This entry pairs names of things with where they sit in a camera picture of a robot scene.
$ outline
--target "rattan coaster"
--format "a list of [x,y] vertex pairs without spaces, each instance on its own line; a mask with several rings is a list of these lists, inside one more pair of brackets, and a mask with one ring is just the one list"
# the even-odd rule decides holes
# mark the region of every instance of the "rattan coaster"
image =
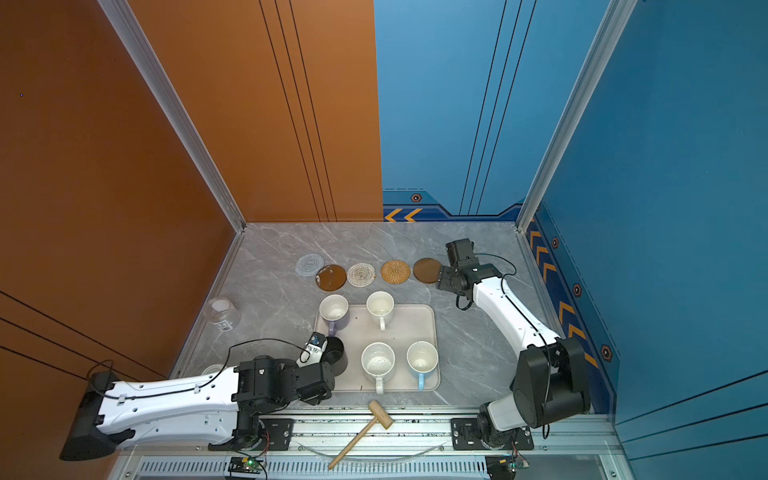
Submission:
[[346,280],[352,286],[362,288],[373,283],[376,270],[370,263],[355,263],[346,271]]
[[413,264],[413,276],[421,283],[434,283],[440,276],[442,264],[434,258],[422,258]]
[[310,253],[309,255],[299,258],[299,261],[296,262],[296,275],[315,276],[325,264],[326,259],[322,258],[317,253]]
[[315,283],[326,292],[338,290],[346,283],[346,271],[340,265],[326,265],[315,276]]
[[402,260],[390,260],[382,265],[382,278],[387,283],[403,283],[411,276],[411,267]]

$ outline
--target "gray woven coaster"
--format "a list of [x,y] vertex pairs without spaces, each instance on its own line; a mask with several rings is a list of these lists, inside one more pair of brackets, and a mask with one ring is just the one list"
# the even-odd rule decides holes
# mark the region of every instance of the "gray woven coaster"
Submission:
[[364,287],[376,279],[376,269],[370,263],[355,263],[346,271],[346,281],[352,286]]
[[298,276],[315,276],[326,264],[326,259],[322,258],[317,253],[310,253],[299,258],[296,262],[296,275]]

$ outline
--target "white mug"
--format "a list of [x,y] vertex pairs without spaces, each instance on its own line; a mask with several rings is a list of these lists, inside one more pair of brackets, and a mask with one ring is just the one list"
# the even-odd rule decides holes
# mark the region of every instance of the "white mug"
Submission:
[[349,302],[341,295],[328,295],[320,302],[320,316],[328,322],[328,336],[349,323]]
[[373,322],[377,323],[383,332],[395,314],[395,299],[387,292],[373,292],[366,301],[366,308]]
[[384,384],[395,375],[395,351],[386,343],[371,343],[362,351],[362,370],[376,384],[376,393],[384,393]]
[[437,349],[430,342],[416,342],[406,353],[411,374],[419,380],[419,391],[424,391],[424,378],[431,375],[437,368]]

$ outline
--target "beige tray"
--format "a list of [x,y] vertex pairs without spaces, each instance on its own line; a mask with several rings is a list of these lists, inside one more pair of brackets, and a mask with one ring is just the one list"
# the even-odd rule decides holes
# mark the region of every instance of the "beige tray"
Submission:
[[[328,334],[328,323],[318,314],[315,331]],[[430,342],[435,348],[435,312],[429,305],[395,305],[395,315],[384,332],[374,323],[365,305],[349,306],[349,325],[336,332],[344,342],[349,366],[336,377],[334,392],[375,392],[376,385],[366,378],[360,358],[362,351],[371,343],[384,342],[395,351],[395,375],[384,384],[387,392],[418,392],[419,382],[408,367],[406,353],[414,342]],[[424,379],[424,391],[431,392],[440,385],[440,365],[435,372]]]

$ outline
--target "wooden mallet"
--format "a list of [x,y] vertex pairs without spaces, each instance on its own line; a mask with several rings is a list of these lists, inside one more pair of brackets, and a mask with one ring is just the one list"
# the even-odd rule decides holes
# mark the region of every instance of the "wooden mallet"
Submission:
[[389,413],[384,411],[384,408],[382,408],[381,405],[376,400],[373,400],[370,404],[368,404],[368,408],[371,410],[371,413],[373,414],[373,420],[368,422],[368,425],[362,430],[360,430],[360,433],[357,434],[357,436],[352,439],[350,443],[347,444],[346,447],[339,453],[336,458],[333,459],[333,461],[328,465],[329,470],[333,470],[333,467],[336,466],[339,462],[341,462],[341,459],[344,458],[344,455],[349,453],[349,450],[352,450],[352,447],[355,446],[355,444],[360,440],[363,436],[365,436],[366,433],[373,427],[376,423],[381,423],[384,429],[388,429],[392,426],[392,424],[395,422],[392,420],[392,417],[389,416]]

